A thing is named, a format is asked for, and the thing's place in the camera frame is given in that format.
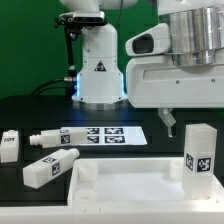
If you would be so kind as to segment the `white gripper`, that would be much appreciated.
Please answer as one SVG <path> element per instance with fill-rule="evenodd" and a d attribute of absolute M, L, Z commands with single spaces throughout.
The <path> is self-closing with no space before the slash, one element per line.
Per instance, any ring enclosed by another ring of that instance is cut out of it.
<path fill-rule="evenodd" d="M 126 68 L 126 85 L 135 108 L 159 108 L 172 137 L 172 108 L 224 108 L 224 58 L 189 67 L 174 66 L 166 55 L 133 58 Z"/>

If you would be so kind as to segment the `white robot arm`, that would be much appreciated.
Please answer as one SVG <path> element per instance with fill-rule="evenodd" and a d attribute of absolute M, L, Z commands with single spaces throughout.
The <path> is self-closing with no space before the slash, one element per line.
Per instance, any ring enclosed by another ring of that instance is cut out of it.
<path fill-rule="evenodd" d="M 106 110 L 128 100 L 156 108 L 167 127 L 174 108 L 224 108 L 224 0 L 145 0 L 159 23 L 126 42 L 126 72 L 117 65 L 117 31 L 105 12 L 139 0 L 60 0 L 66 39 L 83 37 L 83 66 L 72 99 Z"/>

